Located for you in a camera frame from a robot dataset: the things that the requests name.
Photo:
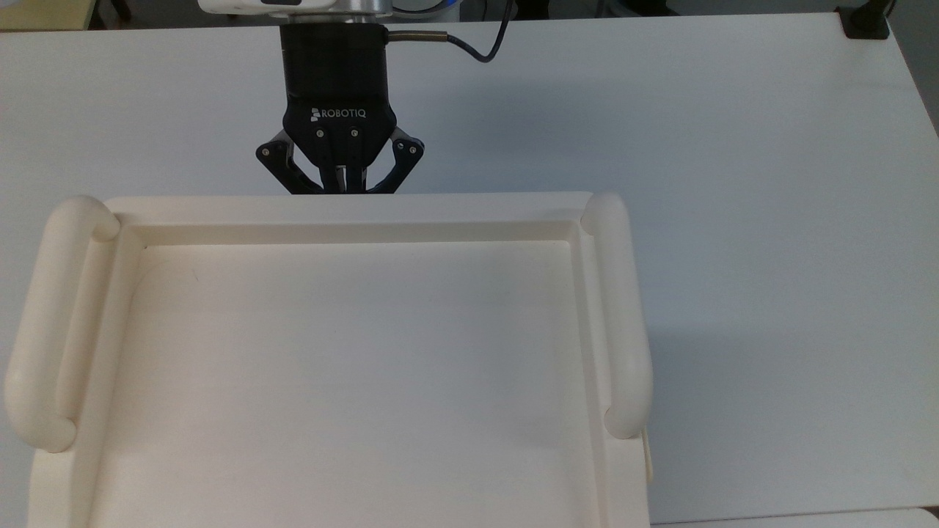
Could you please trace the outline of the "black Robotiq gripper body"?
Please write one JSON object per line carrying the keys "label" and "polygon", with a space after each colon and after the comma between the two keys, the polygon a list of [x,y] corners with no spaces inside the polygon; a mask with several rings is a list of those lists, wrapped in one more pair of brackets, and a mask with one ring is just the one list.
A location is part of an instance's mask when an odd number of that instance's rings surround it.
{"label": "black Robotiq gripper body", "polygon": [[331,165],[365,169],[397,126],[390,108],[388,28],[378,23],[288,23],[279,28],[284,60],[284,131],[313,164],[318,142]]}

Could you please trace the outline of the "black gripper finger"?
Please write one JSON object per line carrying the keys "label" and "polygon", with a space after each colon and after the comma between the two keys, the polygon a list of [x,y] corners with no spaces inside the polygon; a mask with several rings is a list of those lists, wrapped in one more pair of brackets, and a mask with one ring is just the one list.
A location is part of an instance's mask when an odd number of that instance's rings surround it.
{"label": "black gripper finger", "polygon": [[399,127],[390,134],[390,146],[395,164],[382,181],[365,191],[366,194],[395,194],[425,155],[425,144]]}
{"label": "black gripper finger", "polygon": [[294,161],[294,141],[281,130],[256,147],[255,156],[289,194],[322,195],[325,188],[311,180]]}

